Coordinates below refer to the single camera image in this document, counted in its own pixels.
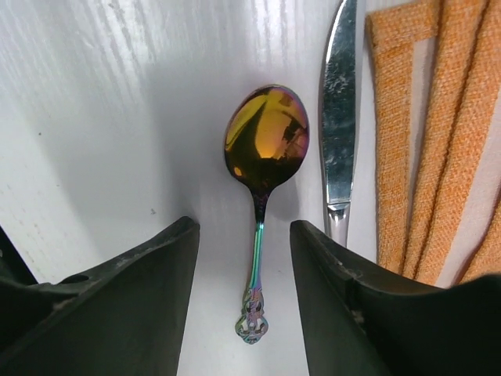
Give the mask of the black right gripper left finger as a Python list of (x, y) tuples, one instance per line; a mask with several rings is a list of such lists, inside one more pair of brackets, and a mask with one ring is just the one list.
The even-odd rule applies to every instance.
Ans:
[(199, 241), (184, 216), (58, 284), (2, 278), (2, 374), (176, 374)]

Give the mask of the silver table knife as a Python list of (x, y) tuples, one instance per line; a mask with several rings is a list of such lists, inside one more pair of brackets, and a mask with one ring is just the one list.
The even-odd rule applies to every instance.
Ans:
[(326, 234), (345, 247), (355, 158), (357, 2), (340, 3), (326, 44), (319, 96)]

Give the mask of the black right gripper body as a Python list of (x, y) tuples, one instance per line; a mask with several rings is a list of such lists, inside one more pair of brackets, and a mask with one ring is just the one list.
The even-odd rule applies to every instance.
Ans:
[(1, 276), (17, 283), (32, 285), (37, 281), (26, 263), (21, 258), (13, 243), (0, 227), (0, 249), (1, 249)]

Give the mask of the iridescent ornate teaspoon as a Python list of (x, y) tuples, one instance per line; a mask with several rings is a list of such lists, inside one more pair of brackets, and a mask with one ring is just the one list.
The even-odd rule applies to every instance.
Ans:
[(230, 175), (245, 185), (254, 203), (252, 263), (242, 309), (235, 325), (248, 345), (269, 329), (261, 285), (265, 212), (272, 191), (301, 167), (309, 145), (309, 122), (298, 95), (282, 85), (253, 91), (231, 117), (225, 133), (224, 158)]

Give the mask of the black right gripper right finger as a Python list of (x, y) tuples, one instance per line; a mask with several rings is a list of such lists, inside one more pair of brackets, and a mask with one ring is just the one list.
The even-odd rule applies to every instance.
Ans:
[(291, 223), (290, 249), (310, 374), (499, 374), (499, 275), (432, 287), (305, 220)]

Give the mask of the orange cloth napkin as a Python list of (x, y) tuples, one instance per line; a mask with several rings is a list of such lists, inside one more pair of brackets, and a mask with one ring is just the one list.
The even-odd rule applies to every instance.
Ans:
[(499, 272), (499, 2), (392, 2), (366, 29), (378, 264), (436, 287)]

